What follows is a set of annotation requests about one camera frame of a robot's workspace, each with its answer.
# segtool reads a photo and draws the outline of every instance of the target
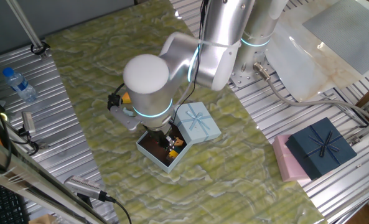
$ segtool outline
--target green marble surface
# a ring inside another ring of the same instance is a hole
[[[143,128],[128,133],[109,114],[107,95],[128,60],[158,55],[175,31],[190,33],[174,13],[169,1],[152,0],[46,38],[107,192],[133,223],[325,223],[297,182],[282,182],[273,148],[227,86],[190,97],[222,135],[192,146],[170,174],[136,149]]]

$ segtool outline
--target translucent plastic sheet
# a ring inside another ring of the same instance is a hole
[[[302,25],[336,2],[309,1],[284,12],[268,45],[267,59],[297,101],[333,87],[345,88],[363,78]]]

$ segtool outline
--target dark blue gift box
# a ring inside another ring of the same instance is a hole
[[[293,134],[286,146],[312,180],[357,155],[328,118]]]

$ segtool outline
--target gray hose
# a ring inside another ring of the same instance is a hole
[[[358,111],[359,113],[363,114],[364,116],[366,116],[369,119],[369,113],[366,112],[365,110],[359,108],[358,106],[352,105],[350,103],[346,103],[343,101],[338,101],[338,100],[322,100],[322,101],[312,101],[312,102],[292,102],[289,101],[287,99],[285,99],[283,96],[281,96],[281,94],[278,93],[277,89],[274,87],[274,85],[271,83],[271,80],[267,80],[267,83],[269,84],[269,86],[271,87],[272,91],[274,92],[274,94],[283,102],[292,105],[292,106],[313,106],[313,105],[323,105],[323,104],[334,104],[334,105],[340,105],[340,106],[345,106],[351,109],[355,109],[356,111]]]

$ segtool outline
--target water bottle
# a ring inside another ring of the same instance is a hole
[[[3,75],[6,77],[6,83],[17,92],[21,99],[27,103],[35,101],[36,91],[21,73],[15,72],[12,68],[5,68]]]

